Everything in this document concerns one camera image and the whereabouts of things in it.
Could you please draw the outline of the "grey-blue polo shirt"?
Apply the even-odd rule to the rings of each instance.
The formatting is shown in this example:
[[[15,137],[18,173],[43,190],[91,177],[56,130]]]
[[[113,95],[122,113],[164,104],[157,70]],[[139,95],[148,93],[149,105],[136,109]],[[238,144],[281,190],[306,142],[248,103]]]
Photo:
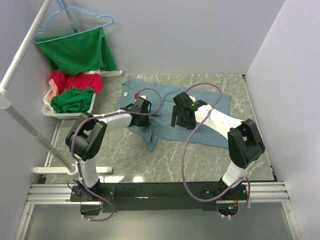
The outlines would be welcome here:
[[[162,99],[162,107],[157,113],[149,116],[150,126],[132,126],[129,129],[142,137],[146,147],[150,151],[153,151],[156,148],[158,138],[185,142],[192,132],[192,129],[185,129],[177,125],[171,127],[171,118],[174,106],[173,97],[185,91],[187,87],[153,83],[129,76],[121,85],[122,93],[115,105],[115,110],[133,104],[135,101],[135,94],[145,88],[155,89],[159,93]],[[220,96],[219,91],[210,92],[196,88],[192,88],[187,93],[190,96],[195,97],[196,100],[202,100],[211,105]],[[141,94],[146,95],[147,100],[151,102],[151,112],[154,112],[159,108],[160,98],[154,91],[144,90]],[[230,94],[223,93],[222,98],[217,105],[215,105],[215,109],[231,116],[230,100]],[[213,129],[203,125],[193,134],[189,142],[218,148],[228,148],[228,141],[226,138]]]

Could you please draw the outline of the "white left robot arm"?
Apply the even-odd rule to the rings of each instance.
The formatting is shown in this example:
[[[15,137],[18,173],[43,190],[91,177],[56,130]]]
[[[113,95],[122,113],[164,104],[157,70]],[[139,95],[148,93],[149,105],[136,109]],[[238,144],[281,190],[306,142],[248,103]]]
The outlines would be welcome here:
[[[100,180],[96,171],[94,157],[98,154],[105,133],[126,127],[147,127],[150,125],[148,114],[151,102],[139,96],[125,107],[105,115],[82,113],[65,138],[65,144],[79,161],[79,183],[85,184],[82,195],[88,201],[100,195]]]

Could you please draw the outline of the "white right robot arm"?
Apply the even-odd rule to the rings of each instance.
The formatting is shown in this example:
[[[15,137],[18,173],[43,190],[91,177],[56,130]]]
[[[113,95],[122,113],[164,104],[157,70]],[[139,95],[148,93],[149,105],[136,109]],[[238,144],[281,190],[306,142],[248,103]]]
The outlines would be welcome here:
[[[254,161],[258,160],[266,148],[256,123],[252,119],[240,120],[224,114],[203,100],[193,101],[183,91],[173,98],[171,126],[192,130],[187,137],[188,145],[196,130],[205,126],[227,140],[230,164],[220,179],[219,193],[230,200],[237,194],[239,179],[243,179]]]

